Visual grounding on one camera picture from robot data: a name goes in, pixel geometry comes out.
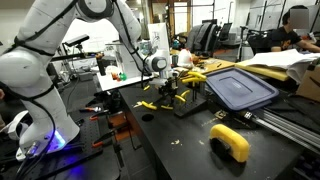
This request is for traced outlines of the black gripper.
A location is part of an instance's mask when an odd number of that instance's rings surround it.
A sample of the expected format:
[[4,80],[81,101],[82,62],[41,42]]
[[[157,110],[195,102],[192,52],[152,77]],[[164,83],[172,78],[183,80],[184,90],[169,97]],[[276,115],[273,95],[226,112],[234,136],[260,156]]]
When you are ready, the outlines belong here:
[[178,83],[176,79],[169,79],[164,85],[158,87],[158,93],[162,98],[173,98],[177,94]]

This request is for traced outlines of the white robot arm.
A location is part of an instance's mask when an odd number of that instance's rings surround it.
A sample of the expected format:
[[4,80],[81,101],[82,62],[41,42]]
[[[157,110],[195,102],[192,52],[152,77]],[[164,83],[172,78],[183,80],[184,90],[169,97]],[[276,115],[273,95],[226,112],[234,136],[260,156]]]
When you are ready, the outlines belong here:
[[22,100],[32,118],[19,136],[19,161],[60,151],[80,132],[46,71],[76,19],[111,22],[141,72],[169,70],[168,51],[159,49],[147,58],[139,52],[141,27],[122,0],[35,0],[14,44],[0,57],[4,88]]

